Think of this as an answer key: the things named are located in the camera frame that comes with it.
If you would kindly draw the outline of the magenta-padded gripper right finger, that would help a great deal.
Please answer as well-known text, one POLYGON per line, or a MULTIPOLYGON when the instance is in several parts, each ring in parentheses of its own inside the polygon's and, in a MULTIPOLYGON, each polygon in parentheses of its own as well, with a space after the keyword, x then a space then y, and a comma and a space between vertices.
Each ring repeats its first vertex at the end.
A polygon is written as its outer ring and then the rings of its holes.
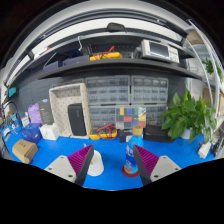
POLYGON ((143 185, 155 182, 180 170, 180 167, 169 157, 157 156, 147 149, 135 145, 133 155, 138 166, 143 185))

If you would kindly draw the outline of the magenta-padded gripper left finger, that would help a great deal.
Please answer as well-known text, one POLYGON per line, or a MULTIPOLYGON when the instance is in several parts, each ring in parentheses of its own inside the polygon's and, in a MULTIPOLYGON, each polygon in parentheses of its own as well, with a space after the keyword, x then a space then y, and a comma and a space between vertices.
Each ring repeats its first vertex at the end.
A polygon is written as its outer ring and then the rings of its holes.
POLYGON ((82 186, 94 155, 94 146, 86 146, 68 157, 60 155, 45 170, 65 180, 82 186))

